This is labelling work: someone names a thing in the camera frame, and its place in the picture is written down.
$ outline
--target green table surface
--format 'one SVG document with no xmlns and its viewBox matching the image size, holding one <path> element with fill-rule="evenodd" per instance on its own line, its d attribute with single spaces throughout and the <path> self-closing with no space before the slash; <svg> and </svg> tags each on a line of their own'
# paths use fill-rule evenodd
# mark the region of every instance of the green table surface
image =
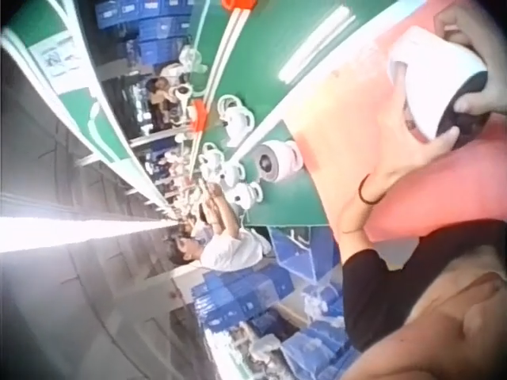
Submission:
<svg viewBox="0 0 507 380">
<path fill-rule="evenodd" d="M 239 97 L 256 118 L 258 125 L 273 108 L 288 94 L 331 50 L 355 32 L 364 23 L 393 4 L 394 0 L 350 0 L 346 5 L 356 20 L 314 57 L 305 70 L 287 85 L 278 79 L 278 73 L 303 41 L 343 2 L 336 0 L 259 0 L 248 18 L 234 46 L 220 80 L 214 101 L 224 94 Z M 198 50 L 204 64 L 210 69 L 218 50 L 229 14 L 212 0 L 199 36 Z M 192 30 L 200 15 L 193 15 Z M 193 75 L 191 82 L 200 89 L 205 86 L 207 75 Z M 234 149 L 226 147 L 227 134 L 212 106 L 208 125 L 200 142 L 215 143 L 229 158 Z M 288 140 L 292 136 L 280 122 L 261 141 L 270 139 Z M 248 181 L 258 178 L 255 165 L 249 155 L 242 159 Z M 262 203 L 247 213 L 247 225 L 257 226 L 318 226 L 328 224 L 317 190 L 309 173 L 300 170 L 293 177 L 276 184 L 261 182 L 264 191 Z"/>
</svg>

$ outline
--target black sleeve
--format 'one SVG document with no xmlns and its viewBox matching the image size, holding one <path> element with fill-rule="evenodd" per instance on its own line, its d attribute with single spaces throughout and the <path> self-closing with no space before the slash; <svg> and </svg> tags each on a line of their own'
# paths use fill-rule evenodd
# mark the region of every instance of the black sleeve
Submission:
<svg viewBox="0 0 507 380">
<path fill-rule="evenodd" d="M 397 272 L 373 249 L 356 253 L 343 266 L 345 329 L 361 352 L 403 323 L 391 315 Z"/>
</svg>

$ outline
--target woman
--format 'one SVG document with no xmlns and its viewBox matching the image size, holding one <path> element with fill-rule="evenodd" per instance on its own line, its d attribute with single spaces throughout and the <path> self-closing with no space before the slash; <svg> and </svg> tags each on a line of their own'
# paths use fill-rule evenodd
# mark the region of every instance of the woman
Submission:
<svg viewBox="0 0 507 380">
<path fill-rule="evenodd" d="M 507 43 L 494 23 L 480 9 L 452 6 L 436 17 L 436 32 L 471 45 L 488 66 L 486 88 L 460 98 L 456 111 L 507 113 Z M 380 117 L 378 165 L 341 217 L 345 326 L 364 352 L 343 379 L 496 378 L 507 358 L 506 224 L 481 220 L 435 231 L 398 271 L 388 270 L 364 232 L 386 192 L 449 152 L 459 137 L 457 127 L 427 144 L 411 135 L 404 78 L 400 67 Z"/>
</svg>

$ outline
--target person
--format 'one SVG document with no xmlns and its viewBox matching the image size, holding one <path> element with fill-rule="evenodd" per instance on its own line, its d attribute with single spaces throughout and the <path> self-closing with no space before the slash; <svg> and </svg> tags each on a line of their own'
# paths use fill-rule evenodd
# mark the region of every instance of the person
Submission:
<svg viewBox="0 0 507 380">
<path fill-rule="evenodd" d="M 271 252 L 269 242 L 254 230 L 241 228 L 218 184 L 209 184 L 203 213 L 213 237 L 203 245 L 189 235 L 176 237 L 173 262 L 183 265 L 198 260 L 204 268 L 234 272 L 253 267 Z"/>
<path fill-rule="evenodd" d="M 435 23 L 439 36 L 472 46 L 488 67 L 486 88 L 463 95 L 456 110 L 506 114 L 507 44 L 494 23 L 473 5 L 453 5 Z M 363 352 L 342 378 L 505 379 L 505 222 L 477 220 L 434 231 L 396 271 L 387 268 L 364 232 L 372 208 L 389 189 L 445 155 L 459 137 L 454 127 L 429 143 L 414 138 L 403 118 L 405 71 L 398 68 L 394 95 L 379 118 L 376 169 L 341 216 L 345 328 Z"/>
<path fill-rule="evenodd" d="M 195 215 L 189 215 L 189 223 L 192 226 L 190 236 L 198 240 L 202 245 L 206 245 L 213 238 L 212 227 Z"/>
</svg>

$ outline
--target sign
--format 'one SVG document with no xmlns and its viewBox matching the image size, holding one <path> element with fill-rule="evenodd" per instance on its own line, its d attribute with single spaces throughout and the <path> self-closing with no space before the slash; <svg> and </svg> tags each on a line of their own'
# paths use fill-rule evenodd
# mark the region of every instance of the sign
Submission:
<svg viewBox="0 0 507 380">
<path fill-rule="evenodd" d="M 58 95 L 88 87 L 82 58 L 68 30 L 40 41 L 29 51 Z"/>
</svg>

